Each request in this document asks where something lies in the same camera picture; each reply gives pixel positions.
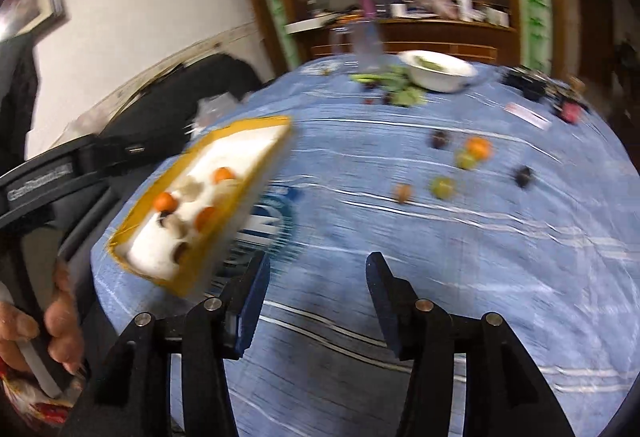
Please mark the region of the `person's left hand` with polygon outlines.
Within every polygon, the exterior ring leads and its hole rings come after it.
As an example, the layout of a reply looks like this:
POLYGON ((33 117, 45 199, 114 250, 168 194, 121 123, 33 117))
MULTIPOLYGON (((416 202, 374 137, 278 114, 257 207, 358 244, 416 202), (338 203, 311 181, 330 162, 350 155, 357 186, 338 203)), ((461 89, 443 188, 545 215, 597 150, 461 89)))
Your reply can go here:
MULTIPOLYGON (((48 351, 55 362, 63 365, 68 373, 75 374, 82 367, 85 343, 70 272, 64 261, 56 262, 53 278, 52 303, 43 315, 44 326, 51 336, 48 351)), ((38 336, 38 323, 27 313, 2 301, 0 330, 1 360, 17 372, 32 373, 17 344, 38 336)))

